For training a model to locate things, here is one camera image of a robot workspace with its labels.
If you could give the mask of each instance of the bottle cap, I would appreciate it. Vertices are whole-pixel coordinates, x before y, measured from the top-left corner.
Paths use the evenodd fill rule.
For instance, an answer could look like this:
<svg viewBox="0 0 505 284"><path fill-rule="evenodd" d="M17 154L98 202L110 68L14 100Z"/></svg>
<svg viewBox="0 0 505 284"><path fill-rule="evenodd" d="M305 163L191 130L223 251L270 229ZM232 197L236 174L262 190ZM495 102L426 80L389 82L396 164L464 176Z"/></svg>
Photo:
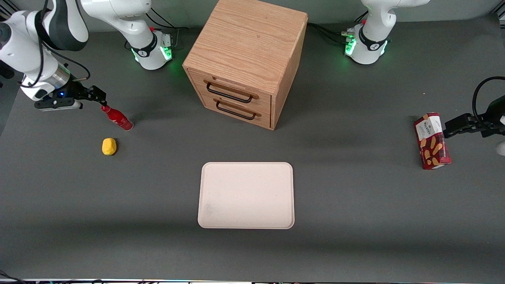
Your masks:
<svg viewBox="0 0 505 284"><path fill-rule="evenodd" d="M101 107L101 109L102 109L104 112L106 112L106 113L107 113L107 112L109 112L109 111L111 111L111 107L109 107L109 106L102 106L102 107Z"/></svg>

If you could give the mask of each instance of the red bottle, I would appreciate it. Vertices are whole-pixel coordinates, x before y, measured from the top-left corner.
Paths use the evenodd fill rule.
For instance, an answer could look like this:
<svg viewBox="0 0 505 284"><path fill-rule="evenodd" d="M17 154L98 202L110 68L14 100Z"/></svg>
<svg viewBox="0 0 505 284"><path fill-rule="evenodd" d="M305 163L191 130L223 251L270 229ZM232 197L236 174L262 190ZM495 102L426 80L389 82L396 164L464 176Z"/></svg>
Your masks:
<svg viewBox="0 0 505 284"><path fill-rule="evenodd" d="M118 110L115 110L109 106L102 106L102 110L107 114L109 119L119 125L126 131L130 131L133 128L133 123L131 123L126 116Z"/></svg>

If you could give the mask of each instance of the wall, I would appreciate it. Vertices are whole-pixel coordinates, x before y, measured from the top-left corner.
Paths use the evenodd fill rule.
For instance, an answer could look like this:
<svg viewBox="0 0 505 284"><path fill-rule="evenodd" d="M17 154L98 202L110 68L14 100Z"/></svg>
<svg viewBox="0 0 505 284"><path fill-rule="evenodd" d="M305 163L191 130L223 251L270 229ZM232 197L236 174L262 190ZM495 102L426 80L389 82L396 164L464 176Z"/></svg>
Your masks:
<svg viewBox="0 0 505 284"><path fill-rule="evenodd" d="M42 0L12 0L21 9L39 10ZM366 11L359 0L264 0L307 12L309 21L339 23L353 21ZM153 0L153 8L176 26L203 26L217 0ZM470 19L489 13L500 0L431 0L416 8L397 9L398 20L443 21ZM109 25L85 15L91 31L113 30Z"/></svg>

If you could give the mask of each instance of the plastic tray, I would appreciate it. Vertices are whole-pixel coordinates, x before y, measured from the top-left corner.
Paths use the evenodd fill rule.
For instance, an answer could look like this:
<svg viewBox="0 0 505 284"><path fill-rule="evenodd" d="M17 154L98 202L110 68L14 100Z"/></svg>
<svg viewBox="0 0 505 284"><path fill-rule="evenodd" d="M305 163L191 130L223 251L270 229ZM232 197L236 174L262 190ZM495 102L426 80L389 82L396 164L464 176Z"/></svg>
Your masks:
<svg viewBox="0 0 505 284"><path fill-rule="evenodd" d="M293 168L277 162L205 164L198 223L203 228L291 228Z"/></svg>

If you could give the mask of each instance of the green led light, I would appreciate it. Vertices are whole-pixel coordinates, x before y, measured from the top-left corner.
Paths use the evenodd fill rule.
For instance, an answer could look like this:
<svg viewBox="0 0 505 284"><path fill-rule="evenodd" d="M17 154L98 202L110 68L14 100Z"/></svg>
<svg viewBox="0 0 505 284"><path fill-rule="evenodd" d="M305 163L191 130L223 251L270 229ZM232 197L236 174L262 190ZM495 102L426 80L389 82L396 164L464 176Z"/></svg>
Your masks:
<svg viewBox="0 0 505 284"><path fill-rule="evenodd" d="M356 46L356 40L353 38L352 41L347 44L347 47L345 48L345 53L347 55L351 55L352 52L354 51L355 46Z"/></svg>
<svg viewBox="0 0 505 284"><path fill-rule="evenodd" d="M135 61L138 62L137 54L135 53L135 51L133 51L133 49L131 49L131 52L133 53L133 56L135 56Z"/></svg>
<svg viewBox="0 0 505 284"><path fill-rule="evenodd" d="M171 48L166 48L164 46L160 46L160 50L166 60L172 59L172 49Z"/></svg>
<svg viewBox="0 0 505 284"><path fill-rule="evenodd" d="M386 51L386 45L387 45L387 40L386 40L386 42L384 43L384 47L382 48L382 51L381 51L380 55L383 55L383 54L384 54L384 51Z"/></svg>

